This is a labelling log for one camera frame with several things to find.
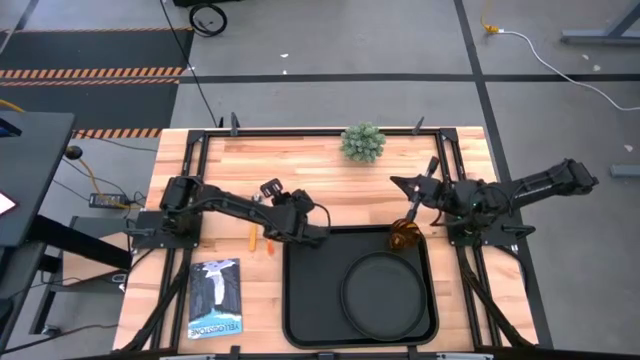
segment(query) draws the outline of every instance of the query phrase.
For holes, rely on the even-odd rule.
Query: black tray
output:
[[[405,338],[383,342],[368,338],[347,320],[340,302],[340,285],[349,265],[363,255],[389,250],[389,225],[339,226],[317,249],[285,244],[283,253],[283,331],[301,349],[419,345],[438,331],[435,292],[424,241],[394,251],[407,260],[425,282],[427,311]]]

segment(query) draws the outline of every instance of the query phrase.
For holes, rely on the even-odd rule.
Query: gray floor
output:
[[[528,35],[540,55],[568,73],[638,73],[640,48],[568,47],[562,29],[601,28],[630,1],[494,0],[487,21]],[[546,70],[520,39],[487,38],[479,24],[483,0],[464,1],[482,69],[487,74],[542,74]],[[26,0],[0,0],[0,28],[17,23]],[[438,0],[244,0],[222,4],[229,27],[220,37],[194,40],[191,61],[199,75],[309,73],[452,73],[470,66],[450,1]],[[185,10],[169,12],[175,26]],[[30,29],[164,27],[154,0],[40,0]],[[598,83],[623,106],[640,106],[640,83]],[[238,114],[243,126],[484,125],[471,83],[366,82],[207,84],[217,116]],[[492,83],[489,95],[514,178],[565,157],[585,162],[600,178],[593,194],[554,198],[523,211],[535,225],[530,237],[536,274],[554,345],[640,354],[640,285],[635,279],[640,183],[614,180],[612,163],[640,163],[640,113],[620,113],[592,92],[565,83]],[[172,127],[211,126],[194,85],[180,85]],[[156,140],[127,144],[156,146]],[[130,195],[145,192],[153,155],[83,140],[97,175]],[[59,181],[86,195],[86,178],[66,165]],[[42,213],[58,221],[72,215],[122,216],[96,211],[57,185]],[[37,303],[32,291],[27,307]],[[51,321],[66,329],[117,322],[120,296],[69,294],[55,303]],[[12,345],[33,341],[25,324]],[[113,331],[92,330],[6,358],[65,358],[106,353]]]

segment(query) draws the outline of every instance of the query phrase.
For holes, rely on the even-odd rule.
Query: book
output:
[[[242,332],[240,259],[191,265],[189,339]]]

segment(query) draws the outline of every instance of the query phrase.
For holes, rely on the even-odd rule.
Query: black desk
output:
[[[27,289],[38,269],[57,270],[57,264],[41,261],[47,245],[129,269],[127,251],[38,215],[71,137],[74,116],[0,112],[0,118],[22,130],[19,137],[0,138],[0,191],[18,203],[0,215],[0,299]],[[0,323],[0,351],[6,348],[27,293],[11,297],[13,309]]]

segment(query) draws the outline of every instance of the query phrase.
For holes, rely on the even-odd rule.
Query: white cable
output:
[[[581,83],[579,81],[575,81],[573,79],[571,79],[570,77],[566,76],[565,74],[561,73],[560,71],[558,71],[556,68],[554,68],[553,66],[549,65],[546,61],[542,60],[540,58],[540,56],[538,55],[538,53],[536,52],[536,49],[533,47],[533,44],[531,43],[531,40],[529,40],[528,37],[515,32],[515,31],[505,31],[500,29],[500,31],[498,31],[497,33],[494,33],[496,35],[500,35],[500,34],[506,34],[506,35],[515,35],[517,37],[523,38],[527,41],[527,43],[529,43],[529,47],[531,48],[531,52],[533,52],[533,55],[536,57],[536,59],[538,59],[538,61],[540,61],[540,63],[544,66],[546,66],[547,68],[549,68],[551,71],[553,71],[554,73],[562,76],[564,79],[566,79],[567,81],[571,82],[572,84],[578,85],[578,86],[582,86],[582,87],[586,87],[587,89],[591,89],[595,92],[597,92],[598,94],[602,95],[602,97],[604,97],[605,99],[607,99],[611,105],[615,106],[616,109],[620,110],[620,111],[636,111],[636,110],[640,110],[640,107],[633,107],[633,108],[623,108],[620,105],[616,104],[615,101],[613,101],[607,94],[605,94],[602,90],[598,89],[595,86],[591,86],[589,84],[585,84],[585,83]]]

